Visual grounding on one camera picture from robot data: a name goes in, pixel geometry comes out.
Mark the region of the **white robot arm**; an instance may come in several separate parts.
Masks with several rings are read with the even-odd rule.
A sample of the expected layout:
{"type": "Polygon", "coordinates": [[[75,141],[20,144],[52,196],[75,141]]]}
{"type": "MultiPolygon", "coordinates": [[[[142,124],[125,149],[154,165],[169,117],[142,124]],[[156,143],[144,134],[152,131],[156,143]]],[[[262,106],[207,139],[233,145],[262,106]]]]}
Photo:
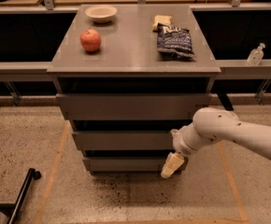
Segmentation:
{"type": "Polygon", "coordinates": [[[193,122],[171,131],[174,153],[170,152],[161,171],[170,177],[185,159],[202,147],[221,140],[234,142],[271,160],[271,126],[245,122],[232,111],[205,107],[195,112],[193,122]]]}

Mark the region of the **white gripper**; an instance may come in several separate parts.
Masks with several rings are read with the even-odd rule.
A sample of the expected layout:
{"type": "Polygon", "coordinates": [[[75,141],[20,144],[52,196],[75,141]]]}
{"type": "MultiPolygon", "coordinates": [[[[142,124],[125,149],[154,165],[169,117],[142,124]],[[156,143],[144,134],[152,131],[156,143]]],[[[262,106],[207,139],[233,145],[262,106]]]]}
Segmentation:
{"type": "Polygon", "coordinates": [[[170,177],[185,162],[184,157],[189,157],[205,145],[205,140],[192,124],[180,129],[172,129],[173,149],[165,160],[161,171],[162,178],[170,177]]]}

